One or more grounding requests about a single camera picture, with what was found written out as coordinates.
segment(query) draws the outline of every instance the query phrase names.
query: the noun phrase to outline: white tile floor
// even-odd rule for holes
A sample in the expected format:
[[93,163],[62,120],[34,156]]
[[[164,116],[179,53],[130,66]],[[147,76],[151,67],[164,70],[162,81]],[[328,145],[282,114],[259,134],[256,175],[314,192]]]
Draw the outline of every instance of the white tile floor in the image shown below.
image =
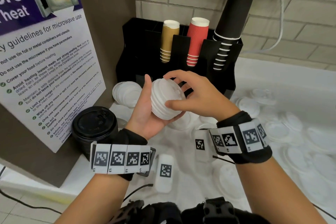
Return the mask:
[[[1,188],[8,195],[32,205],[42,206],[63,212],[67,205],[62,205],[47,199],[19,193],[16,190]],[[54,223],[59,214],[46,209],[31,209],[11,199],[0,195],[0,224],[48,224]]]

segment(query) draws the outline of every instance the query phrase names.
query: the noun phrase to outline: strap buckle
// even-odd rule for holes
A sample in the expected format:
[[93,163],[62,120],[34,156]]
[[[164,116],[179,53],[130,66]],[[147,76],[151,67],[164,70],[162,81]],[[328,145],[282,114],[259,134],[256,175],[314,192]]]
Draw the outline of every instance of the strap buckle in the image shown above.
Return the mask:
[[125,207],[119,209],[115,216],[108,224],[126,224],[130,221],[132,215],[138,214],[138,211],[144,206],[143,200],[137,200],[129,203]]
[[218,219],[230,220],[228,223],[239,224],[239,219],[236,217],[233,205],[225,201],[224,197],[207,199],[204,203],[203,223],[214,223]]

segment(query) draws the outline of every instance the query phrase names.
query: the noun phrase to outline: black cup lid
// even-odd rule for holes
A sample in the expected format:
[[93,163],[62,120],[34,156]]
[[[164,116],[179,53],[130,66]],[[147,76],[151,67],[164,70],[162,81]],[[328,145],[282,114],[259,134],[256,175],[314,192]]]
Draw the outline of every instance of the black cup lid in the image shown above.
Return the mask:
[[117,122],[115,115],[102,106],[93,106],[81,111],[72,122],[72,133],[76,138],[99,139],[113,130]]

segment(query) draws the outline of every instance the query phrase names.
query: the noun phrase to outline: white cable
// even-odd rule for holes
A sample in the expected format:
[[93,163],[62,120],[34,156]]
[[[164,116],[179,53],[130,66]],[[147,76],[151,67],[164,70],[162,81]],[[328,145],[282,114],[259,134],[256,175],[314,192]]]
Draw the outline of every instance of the white cable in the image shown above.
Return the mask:
[[266,51],[273,49],[280,42],[283,31],[284,31],[284,0],[280,0],[280,30],[279,30],[279,36],[278,36],[277,41],[270,48],[262,49],[262,50],[245,51],[241,53],[260,53],[260,52],[266,52]]

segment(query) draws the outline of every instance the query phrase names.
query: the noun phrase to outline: right hand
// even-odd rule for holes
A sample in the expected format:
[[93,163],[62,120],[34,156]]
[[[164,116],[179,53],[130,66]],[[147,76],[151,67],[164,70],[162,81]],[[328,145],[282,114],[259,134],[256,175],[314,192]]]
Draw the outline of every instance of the right hand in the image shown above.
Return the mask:
[[166,73],[163,78],[175,78],[174,82],[186,82],[182,90],[192,88],[186,100],[168,100],[166,107],[178,111],[190,111],[200,116],[213,117],[218,121],[225,120],[240,112],[239,108],[221,94],[208,78],[191,71],[175,70]]

